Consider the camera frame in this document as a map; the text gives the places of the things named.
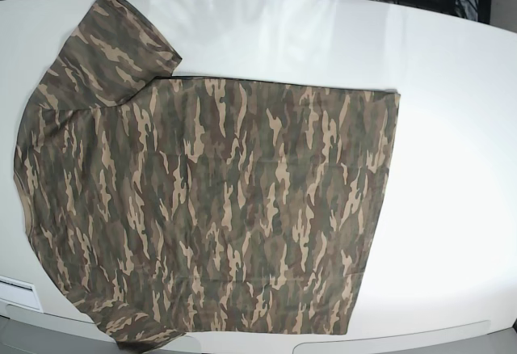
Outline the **camouflage T-shirt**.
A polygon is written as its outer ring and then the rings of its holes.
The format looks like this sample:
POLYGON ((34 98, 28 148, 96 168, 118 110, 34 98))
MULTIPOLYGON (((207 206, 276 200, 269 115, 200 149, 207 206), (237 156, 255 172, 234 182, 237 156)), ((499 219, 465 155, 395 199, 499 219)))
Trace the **camouflage T-shirt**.
POLYGON ((124 350, 187 333, 343 335, 400 96, 177 77, 126 0, 96 0, 23 112, 14 180, 51 281, 124 350))

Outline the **white label plate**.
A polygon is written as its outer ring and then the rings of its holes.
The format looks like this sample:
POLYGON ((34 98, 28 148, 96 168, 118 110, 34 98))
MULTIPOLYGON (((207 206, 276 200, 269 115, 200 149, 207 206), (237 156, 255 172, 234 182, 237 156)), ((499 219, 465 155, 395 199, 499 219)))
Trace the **white label plate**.
POLYGON ((36 288, 30 283, 1 276, 0 298, 1 301, 13 306, 39 313, 44 312, 36 288))

